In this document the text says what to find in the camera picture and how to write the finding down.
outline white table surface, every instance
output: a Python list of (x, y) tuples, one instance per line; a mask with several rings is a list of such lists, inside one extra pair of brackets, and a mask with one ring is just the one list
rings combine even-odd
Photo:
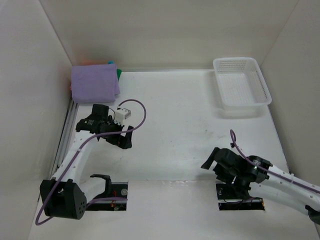
[[(214, 147), (230, 147), (230, 129), (247, 155), (258, 155), (288, 171), (267, 106), (226, 112), (221, 109), (214, 72), (181, 70), (124, 72), (116, 108), (137, 99), (147, 109), (145, 124), (133, 132), (131, 149), (100, 140), (83, 172), (129, 181), (126, 212), (86, 212), (81, 220), (55, 218), (32, 225), (35, 239), (319, 239), (314, 224), (293, 209), (265, 200), (266, 211), (219, 211), (215, 174), (201, 169)], [(136, 126), (143, 110), (126, 124)], [(75, 122), (91, 113), (78, 107)]]

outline white plastic basket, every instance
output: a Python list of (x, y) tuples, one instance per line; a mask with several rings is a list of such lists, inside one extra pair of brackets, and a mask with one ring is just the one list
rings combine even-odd
[(213, 61), (223, 108), (235, 110), (268, 105), (272, 99), (257, 61), (224, 57)]

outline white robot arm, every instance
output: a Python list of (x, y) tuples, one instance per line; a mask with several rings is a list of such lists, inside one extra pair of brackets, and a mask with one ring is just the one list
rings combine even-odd
[(94, 174), (82, 184), (80, 179), (90, 152), (100, 138), (122, 149), (132, 147), (134, 128), (129, 126), (125, 131), (126, 135), (121, 135), (124, 122), (130, 116), (130, 110), (118, 108), (112, 117), (109, 115), (108, 106), (94, 104), (91, 115), (78, 122), (73, 143), (61, 166), (50, 180), (43, 180), (40, 186), (47, 216), (80, 219), (88, 207), (87, 204), (95, 197), (101, 194), (110, 196), (110, 176)]
[(215, 161), (213, 171), (217, 179), (231, 187), (237, 199), (268, 199), (291, 207), (320, 224), (319, 186), (286, 173), (261, 157), (246, 158), (227, 148), (216, 147), (201, 168), (208, 170)]

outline folded towel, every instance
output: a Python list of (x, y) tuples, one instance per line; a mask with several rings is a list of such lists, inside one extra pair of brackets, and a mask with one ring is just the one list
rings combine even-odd
[(107, 103), (120, 93), (116, 64), (73, 66), (72, 98), (75, 103)]

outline purple cable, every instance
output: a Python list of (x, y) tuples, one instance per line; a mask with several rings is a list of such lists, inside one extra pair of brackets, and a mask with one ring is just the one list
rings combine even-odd
[(143, 119), (142, 121), (140, 122), (140, 124), (136, 127), (134, 127), (133, 129), (130, 129), (130, 130), (126, 130), (126, 131), (114, 131), (114, 132), (104, 132), (104, 133), (99, 133), (99, 134), (96, 134), (96, 135), (93, 135), (91, 137), (89, 137), (87, 140), (85, 140), (81, 146), (79, 147), (78, 151), (74, 154), (73, 158), (71, 159), (71, 161), (69, 162), (69, 164), (66, 166), (65, 170), (63, 171), (63, 173), (61, 174), (61, 176), (58, 178), (58, 180), (56, 181), (56, 183), (53, 185), (51, 191), (49, 192), (48, 196), (45, 198), (38, 214), (36, 215), (36, 218), (35, 218), (35, 225), (39, 226), (39, 225), (42, 225), (44, 223), (46, 223), (47, 221), (49, 221), (50, 219), (52, 219), (53, 217), (50, 216), (48, 217), (47, 219), (39, 222), (39, 219), (40, 219), (40, 216), (41, 214), (43, 213), (46, 205), (48, 204), (50, 198), (52, 197), (54, 191), (56, 190), (56, 188), (58, 187), (58, 184), (61, 182), (62, 178), (66, 175), (67, 171), (69, 170), (69, 168), (71, 167), (71, 165), (73, 164), (73, 162), (76, 160), (77, 156), (79, 155), (80, 153), (80, 150), (92, 139), (94, 138), (99, 138), (99, 137), (103, 137), (103, 136), (107, 136), (107, 135), (115, 135), (115, 134), (126, 134), (126, 133), (131, 133), (133, 132), (134, 130), (137, 130), (138, 128), (140, 128), (142, 126), (142, 124), (144, 124), (146, 118), (147, 118), (147, 110), (146, 110), (146, 107), (143, 105), (142, 102), (136, 100), (136, 99), (127, 99), (127, 100), (124, 100), (123, 102), (121, 102), (118, 106), (121, 106), (122, 104), (126, 103), (126, 102), (136, 102), (138, 104), (140, 104), (143, 108), (143, 111), (144, 111), (144, 116), (143, 116)]
[(271, 174), (271, 175), (274, 175), (274, 176), (276, 176), (276, 177), (278, 177), (278, 178), (280, 178), (280, 179), (283, 179), (283, 180), (288, 181), (288, 182), (290, 182), (290, 183), (292, 182), (294, 185), (297, 185), (297, 186), (299, 186), (299, 187), (301, 187), (301, 188), (303, 188), (303, 189), (306, 189), (306, 190), (315, 192), (315, 193), (317, 193), (317, 194), (320, 194), (320, 191), (317, 190), (317, 189), (315, 189), (315, 188), (309, 187), (309, 186), (304, 185), (304, 184), (302, 184), (302, 183), (300, 183), (300, 182), (291, 181), (291, 179), (289, 179), (289, 178), (287, 178), (287, 177), (285, 177), (285, 176), (282, 176), (281, 174), (278, 174), (278, 173), (275, 173), (275, 172), (273, 172), (273, 171), (270, 171), (270, 170), (268, 170), (268, 169), (266, 169), (266, 168), (264, 168), (264, 167), (262, 167), (262, 166), (255, 165), (255, 164), (254, 164), (252, 161), (250, 161), (250, 159), (247, 158), (246, 155), (244, 155), (244, 153), (240, 150), (239, 146), (238, 146), (237, 143), (236, 143), (236, 134), (235, 134), (235, 132), (234, 132), (232, 129), (230, 129), (230, 136), (231, 136), (232, 143), (233, 143), (234, 147), (237, 149), (237, 151), (239, 152), (239, 154), (240, 154), (248, 163), (250, 163), (251, 165), (253, 165), (253, 166), (257, 167), (258, 169), (261, 169), (261, 170), (263, 170), (263, 171), (265, 171), (265, 172), (267, 172), (267, 173), (269, 173), (269, 174)]

